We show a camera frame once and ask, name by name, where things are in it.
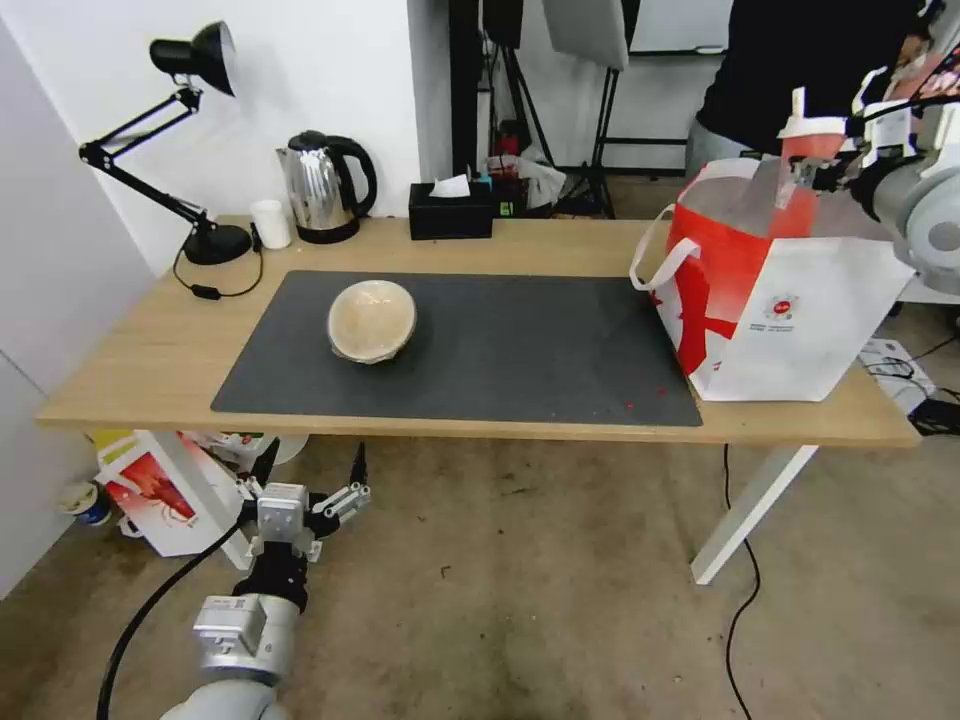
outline desk leg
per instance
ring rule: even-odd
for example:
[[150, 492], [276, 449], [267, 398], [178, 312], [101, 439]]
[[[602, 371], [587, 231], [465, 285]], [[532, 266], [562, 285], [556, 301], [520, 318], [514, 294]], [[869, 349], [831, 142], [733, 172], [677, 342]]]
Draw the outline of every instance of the desk leg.
[[690, 569], [707, 585], [817, 451], [817, 445], [776, 448], [757, 470], [707, 540]]
[[[177, 483], [177, 490], [183, 495], [184, 499], [190, 503], [190, 507], [198, 512], [206, 513], [213, 520], [214, 527], [217, 529], [217, 536], [223, 535], [236, 522], [236, 514], [231, 515], [226, 505], [217, 496], [199, 466], [190, 457], [190, 452], [184, 447], [180, 438], [175, 432], [152, 432], [150, 433], [156, 443], [156, 450], [166, 456], [158, 458], [170, 463], [180, 473], [183, 483]], [[247, 557], [247, 548], [250, 542], [247, 540], [243, 531], [238, 530], [223, 545], [223, 551], [230, 558], [230, 562], [238, 570], [250, 569], [250, 558]]]

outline printed logo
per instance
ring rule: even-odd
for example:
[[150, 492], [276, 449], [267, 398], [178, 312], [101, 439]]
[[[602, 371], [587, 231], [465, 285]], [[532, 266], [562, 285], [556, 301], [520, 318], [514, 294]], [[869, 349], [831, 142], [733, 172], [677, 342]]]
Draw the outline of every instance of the printed logo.
[[784, 322], [793, 319], [797, 308], [796, 295], [778, 295], [770, 300], [767, 311], [764, 313], [770, 320]]

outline black desk lamp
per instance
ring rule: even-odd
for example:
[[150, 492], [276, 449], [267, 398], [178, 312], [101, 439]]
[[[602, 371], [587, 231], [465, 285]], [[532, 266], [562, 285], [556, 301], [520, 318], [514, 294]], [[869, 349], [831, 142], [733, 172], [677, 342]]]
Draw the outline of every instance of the black desk lamp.
[[[246, 230], [233, 225], [217, 225], [207, 218], [207, 211], [172, 195], [157, 190], [116, 165], [121, 155], [184, 120], [200, 109], [202, 91], [193, 87], [190, 78], [198, 75], [222, 93], [233, 96], [227, 66], [233, 62], [233, 40], [224, 22], [207, 25], [190, 42], [184, 40], [154, 40], [150, 43], [150, 59], [158, 70], [173, 78], [177, 92], [124, 123], [101, 138], [80, 146], [80, 159], [91, 167], [102, 170], [124, 185], [146, 195], [193, 225], [183, 246], [187, 259], [197, 265], [219, 265], [243, 255], [251, 247]], [[144, 133], [121, 135], [166, 107], [180, 103], [184, 112]]]

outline lamp shade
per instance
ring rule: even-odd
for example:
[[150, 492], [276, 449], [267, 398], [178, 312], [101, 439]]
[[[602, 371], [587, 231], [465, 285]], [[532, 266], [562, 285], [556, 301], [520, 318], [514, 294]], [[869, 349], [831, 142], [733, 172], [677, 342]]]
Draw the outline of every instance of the lamp shade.
[[233, 95], [227, 67], [233, 64], [233, 38], [225, 22], [210, 23], [193, 40], [154, 40], [150, 60], [170, 75], [198, 75], [222, 93]]

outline black shirt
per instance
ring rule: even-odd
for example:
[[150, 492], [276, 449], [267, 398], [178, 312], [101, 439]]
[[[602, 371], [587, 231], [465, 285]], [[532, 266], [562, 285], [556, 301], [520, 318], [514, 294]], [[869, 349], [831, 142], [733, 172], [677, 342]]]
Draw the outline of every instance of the black shirt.
[[780, 154], [791, 93], [808, 117], [850, 114], [863, 77], [886, 65], [866, 99], [882, 98], [917, 0], [734, 0], [730, 41], [697, 120], [710, 132]]

